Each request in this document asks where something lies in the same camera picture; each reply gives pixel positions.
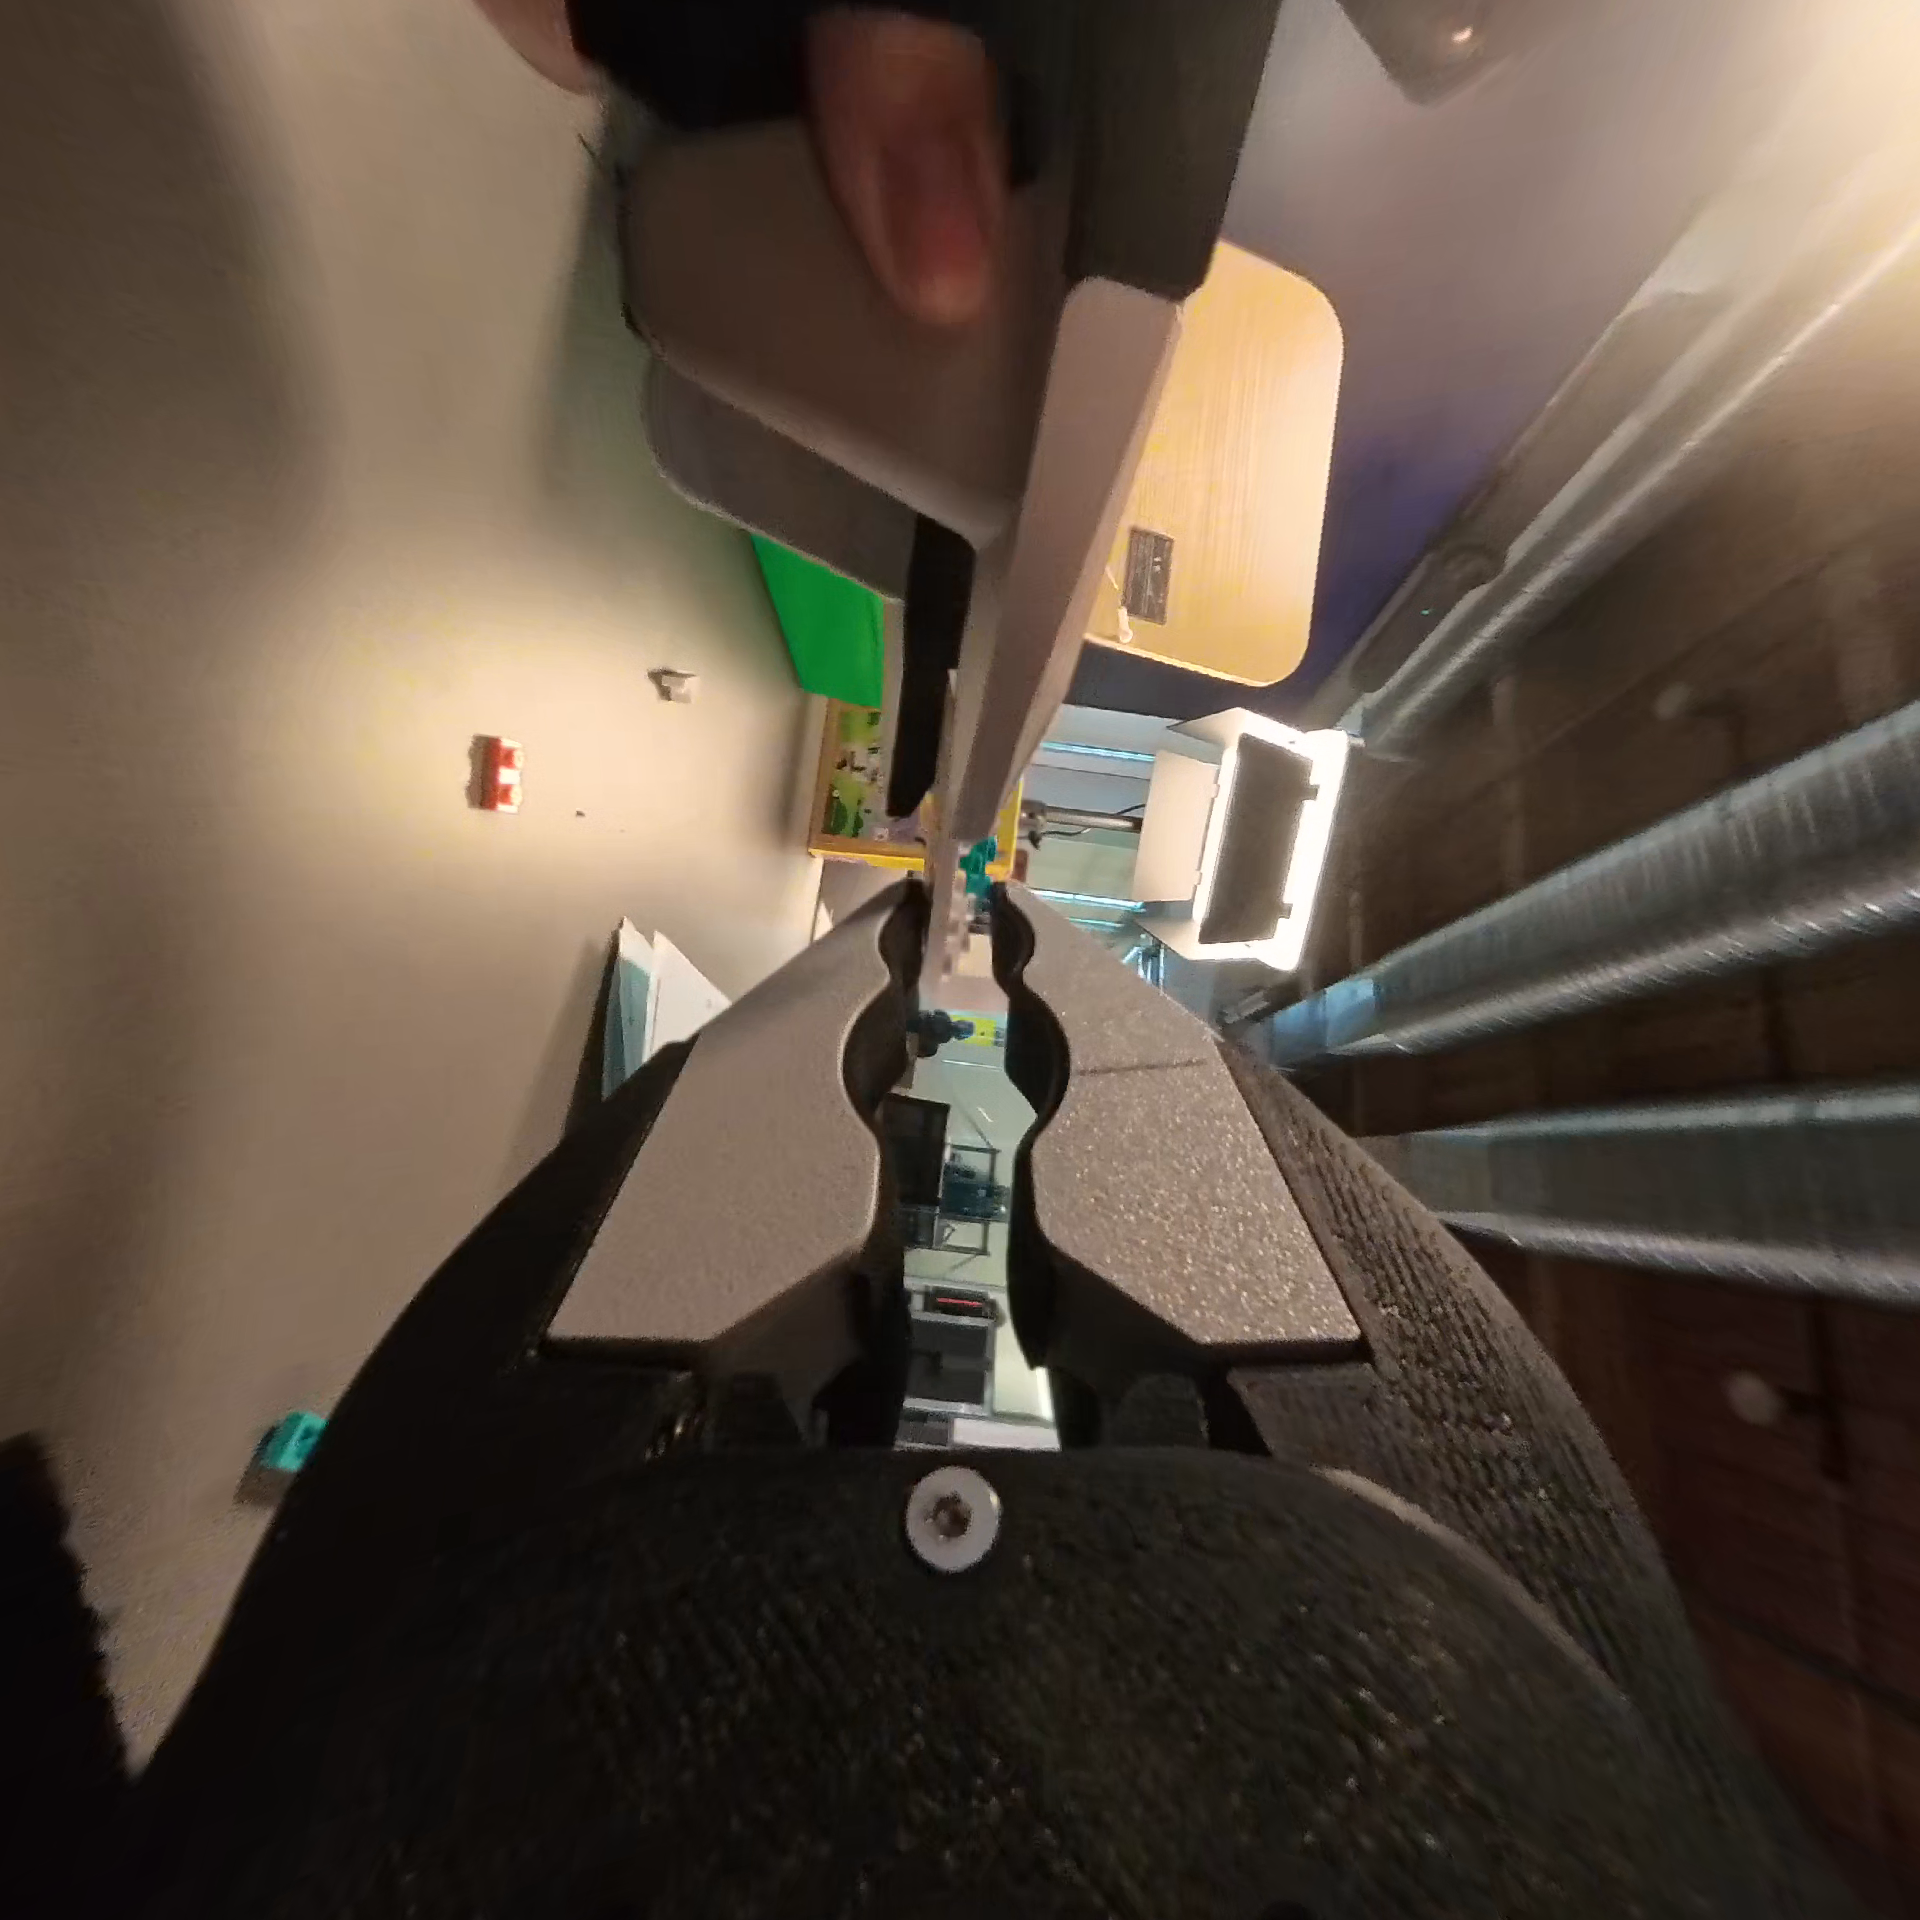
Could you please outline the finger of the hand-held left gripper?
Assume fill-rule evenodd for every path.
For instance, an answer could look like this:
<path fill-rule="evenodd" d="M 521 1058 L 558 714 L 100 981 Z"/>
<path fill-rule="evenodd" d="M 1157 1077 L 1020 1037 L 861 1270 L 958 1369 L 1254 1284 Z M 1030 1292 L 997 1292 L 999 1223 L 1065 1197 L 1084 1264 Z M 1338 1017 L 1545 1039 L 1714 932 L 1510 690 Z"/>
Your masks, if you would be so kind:
<path fill-rule="evenodd" d="M 953 692 L 953 837 L 984 837 L 1065 700 L 1183 311 L 1114 278 L 1062 302 L 1013 533 L 981 562 Z"/>
<path fill-rule="evenodd" d="M 892 821 L 918 810 L 943 750 L 951 677 L 958 668 L 975 582 L 968 540 L 916 517 L 902 596 L 902 656 L 896 738 L 886 764 Z"/>

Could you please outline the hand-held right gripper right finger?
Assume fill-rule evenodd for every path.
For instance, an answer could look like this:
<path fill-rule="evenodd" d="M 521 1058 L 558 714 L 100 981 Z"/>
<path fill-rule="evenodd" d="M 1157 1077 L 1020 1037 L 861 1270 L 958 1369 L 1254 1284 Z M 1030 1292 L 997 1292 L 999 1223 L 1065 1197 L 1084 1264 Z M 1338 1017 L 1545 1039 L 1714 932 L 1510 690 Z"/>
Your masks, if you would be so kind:
<path fill-rule="evenodd" d="M 1140 1382 L 1367 1358 L 1359 1319 L 1212 1025 L 1022 884 L 992 902 L 1015 1154 L 1008 1296 L 1062 1444 Z"/>

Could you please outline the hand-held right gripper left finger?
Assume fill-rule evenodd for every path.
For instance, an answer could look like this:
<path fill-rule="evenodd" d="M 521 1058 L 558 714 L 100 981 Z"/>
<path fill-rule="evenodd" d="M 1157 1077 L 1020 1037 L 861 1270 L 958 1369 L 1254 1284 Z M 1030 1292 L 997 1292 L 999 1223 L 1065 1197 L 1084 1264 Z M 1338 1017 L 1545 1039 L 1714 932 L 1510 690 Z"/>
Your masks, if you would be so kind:
<path fill-rule="evenodd" d="M 801 1426 L 879 1362 L 902 1272 L 879 1106 L 908 1070 L 925 928 L 925 881 L 898 879 L 702 1028 L 549 1348 L 764 1377 Z"/>

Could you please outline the green plastic bin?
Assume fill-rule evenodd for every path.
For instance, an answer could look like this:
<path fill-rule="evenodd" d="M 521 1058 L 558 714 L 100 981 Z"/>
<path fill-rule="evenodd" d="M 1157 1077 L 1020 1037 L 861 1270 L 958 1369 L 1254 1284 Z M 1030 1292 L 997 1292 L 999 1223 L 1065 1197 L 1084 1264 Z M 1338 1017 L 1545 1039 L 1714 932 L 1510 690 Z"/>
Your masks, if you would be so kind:
<path fill-rule="evenodd" d="M 794 679 L 807 694 L 879 708 L 884 600 L 831 566 L 766 534 L 749 534 Z"/>

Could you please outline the white lego assembly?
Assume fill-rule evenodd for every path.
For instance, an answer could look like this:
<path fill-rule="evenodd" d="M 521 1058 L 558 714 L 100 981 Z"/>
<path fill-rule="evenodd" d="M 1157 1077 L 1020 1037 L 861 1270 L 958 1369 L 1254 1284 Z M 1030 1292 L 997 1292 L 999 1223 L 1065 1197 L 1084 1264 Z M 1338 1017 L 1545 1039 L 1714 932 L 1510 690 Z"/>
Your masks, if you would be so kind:
<path fill-rule="evenodd" d="M 1015 876 L 1020 823 L 1022 798 L 1016 790 L 1001 806 L 993 826 L 978 839 L 941 825 L 930 799 L 920 808 L 920 876 L 928 890 L 928 922 L 918 969 L 918 989 L 924 997 L 943 989 L 967 954 L 975 913 L 990 910 L 993 889 Z"/>

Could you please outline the small teal lego plate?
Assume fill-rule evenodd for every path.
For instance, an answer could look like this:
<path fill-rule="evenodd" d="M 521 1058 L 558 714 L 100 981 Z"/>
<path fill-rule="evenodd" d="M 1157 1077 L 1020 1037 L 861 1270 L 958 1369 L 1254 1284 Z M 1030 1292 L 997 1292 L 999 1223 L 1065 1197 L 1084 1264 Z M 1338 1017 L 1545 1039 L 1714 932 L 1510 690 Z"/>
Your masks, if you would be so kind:
<path fill-rule="evenodd" d="M 241 1470 L 233 1497 L 238 1503 L 274 1505 L 294 1486 L 314 1453 L 328 1417 L 313 1407 L 282 1412 L 268 1431 Z"/>

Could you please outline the lego set box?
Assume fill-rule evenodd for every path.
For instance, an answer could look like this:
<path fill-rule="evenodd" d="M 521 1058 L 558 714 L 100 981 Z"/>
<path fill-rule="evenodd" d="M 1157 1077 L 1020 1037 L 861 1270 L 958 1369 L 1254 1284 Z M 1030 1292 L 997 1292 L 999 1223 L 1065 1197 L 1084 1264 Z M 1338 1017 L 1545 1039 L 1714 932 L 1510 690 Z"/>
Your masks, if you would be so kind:
<path fill-rule="evenodd" d="M 930 789 L 910 814 L 892 814 L 886 789 L 879 708 L 828 700 L 805 849 L 892 876 L 924 873 L 943 826 L 938 790 Z"/>

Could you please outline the open instruction booklet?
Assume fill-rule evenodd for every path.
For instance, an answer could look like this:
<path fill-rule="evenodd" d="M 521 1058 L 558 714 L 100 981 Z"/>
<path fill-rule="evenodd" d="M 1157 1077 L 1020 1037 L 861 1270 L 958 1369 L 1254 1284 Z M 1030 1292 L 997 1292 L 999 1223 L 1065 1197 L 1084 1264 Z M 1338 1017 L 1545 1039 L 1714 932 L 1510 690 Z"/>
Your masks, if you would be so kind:
<path fill-rule="evenodd" d="M 630 919 L 615 928 L 605 1005 L 599 1020 L 597 1089 L 613 1097 L 672 1045 L 692 1039 L 732 1005 L 662 932 Z"/>

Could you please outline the metal ceiling duct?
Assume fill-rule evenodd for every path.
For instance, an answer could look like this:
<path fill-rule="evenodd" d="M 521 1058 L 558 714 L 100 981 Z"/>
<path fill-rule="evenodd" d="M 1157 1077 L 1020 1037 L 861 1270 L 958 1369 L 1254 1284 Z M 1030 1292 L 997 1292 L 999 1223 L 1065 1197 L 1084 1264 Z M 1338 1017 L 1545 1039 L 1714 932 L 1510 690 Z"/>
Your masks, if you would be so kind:
<path fill-rule="evenodd" d="M 1416 1058 L 1918 920 L 1918 702 L 1455 919 L 1237 1039 L 1290 1070 Z"/>
<path fill-rule="evenodd" d="M 1383 604 L 1302 718 L 1404 751 L 1645 540 L 1916 255 L 1916 181 L 1858 176 L 1766 230 L 1704 210 Z"/>
<path fill-rule="evenodd" d="M 1361 1137 L 1455 1233 L 1791 1296 L 1918 1304 L 1918 1085 L 1748 1089 Z"/>

